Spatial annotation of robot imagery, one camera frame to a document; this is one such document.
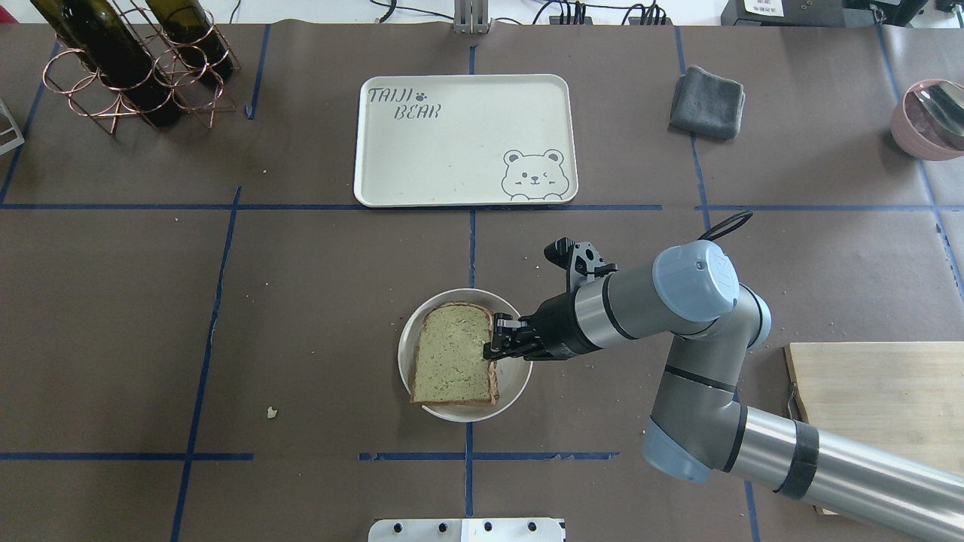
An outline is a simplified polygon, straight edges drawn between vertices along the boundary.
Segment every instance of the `gray cloth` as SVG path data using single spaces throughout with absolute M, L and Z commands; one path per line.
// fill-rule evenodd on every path
M 743 85 L 690 66 L 676 83 L 669 123 L 719 139 L 733 139 L 743 117 Z

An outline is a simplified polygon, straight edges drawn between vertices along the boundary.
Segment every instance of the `wooden board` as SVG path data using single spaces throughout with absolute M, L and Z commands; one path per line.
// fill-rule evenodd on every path
M 801 419 L 964 475 L 964 342 L 797 342 Z

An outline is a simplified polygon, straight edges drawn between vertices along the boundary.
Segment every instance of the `plate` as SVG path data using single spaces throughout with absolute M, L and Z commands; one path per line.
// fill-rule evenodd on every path
M 415 350 L 418 348 L 418 337 L 421 335 L 425 316 L 439 305 L 454 301 L 474 303 L 492 312 L 505 312 L 519 317 L 519 312 L 507 301 L 492 292 L 476 288 L 444 291 L 422 303 L 405 324 L 402 338 L 398 341 L 398 373 L 409 395 L 412 393 L 411 383 L 415 379 Z M 531 373 L 532 362 L 522 358 L 505 358 L 495 365 L 498 379 L 498 400 L 495 405 L 422 405 L 422 408 L 443 420 L 462 423 L 486 420 L 512 406 L 525 390 Z
M 577 190 L 569 86 L 558 75 L 379 76 L 361 86 L 364 205 L 552 204 Z

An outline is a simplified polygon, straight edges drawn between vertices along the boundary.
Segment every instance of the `brown table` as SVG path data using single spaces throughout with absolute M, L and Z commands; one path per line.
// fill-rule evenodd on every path
M 253 120 L 126 122 L 112 139 L 39 89 L 52 32 L 0 26 L 17 51 L 0 95 L 29 138 L 0 156 L 4 539 L 363 540 L 376 518 L 473 514 L 565 518 L 570 540 L 906 540 L 725 474 L 696 486 L 650 467 L 667 335 L 537 365 L 515 405 L 469 426 L 407 405 L 394 355 L 442 290 L 534 311 L 564 287 L 540 261 L 559 236 L 630 268 L 742 208 L 757 215 L 721 244 L 774 314 L 743 401 L 783 411 L 791 341 L 960 339 L 964 162 L 921 164 L 888 126 L 898 90 L 964 80 L 964 33 L 225 34 L 244 66 L 228 91 Z M 688 64 L 745 85 L 737 139 L 667 129 Z M 573 204 L 358 205 L 362 82 L 472 68 L 569 83 Z

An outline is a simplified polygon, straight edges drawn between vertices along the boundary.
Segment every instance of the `robotic arm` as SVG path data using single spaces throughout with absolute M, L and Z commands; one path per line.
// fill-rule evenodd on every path
M 518 321 L 497 314 L 485 357 L 565 360 L 669 331 L 643 446 L 651 465 L 697 483 L 716 469 L 922 539 L 964 541 L 964 478 L 734 401 L 746 351 L 771 324 L 766 302 L 712 242 L 738 226 L 631 271 L 590 243 L 559 239 L 545 254 L 566 269 L 566 292 Z

